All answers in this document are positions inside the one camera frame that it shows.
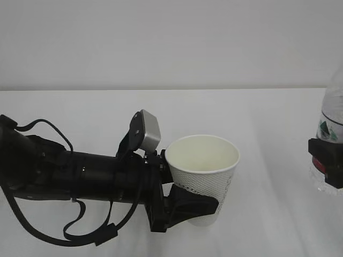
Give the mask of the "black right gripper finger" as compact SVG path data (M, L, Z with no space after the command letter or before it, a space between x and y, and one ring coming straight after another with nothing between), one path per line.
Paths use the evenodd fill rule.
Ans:
M342 144L312 138L308 140L308 152L315 168L324 175L324 181L342 189Z

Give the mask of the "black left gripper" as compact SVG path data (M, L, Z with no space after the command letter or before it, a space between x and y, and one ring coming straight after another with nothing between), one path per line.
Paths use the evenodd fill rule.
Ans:
M152 232L166 232L168 227L216 212L219 205L216 198L173 185L168 196L168 213L167 197L163 194L162 186L172 183L173 177L165 149L144 157L134 153L133 161L135 187L140 189L139 203L145 207Z

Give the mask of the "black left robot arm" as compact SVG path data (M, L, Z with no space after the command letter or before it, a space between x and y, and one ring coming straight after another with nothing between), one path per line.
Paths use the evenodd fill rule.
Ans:
M143 205L151 231L165 232L183 221L214 214L216 198L173 184L165 153L156 151L157 118L135 113L115 156L76 152L70 143L30 135L34 123L19 126L1 115L1 174L16 198L88 199Z

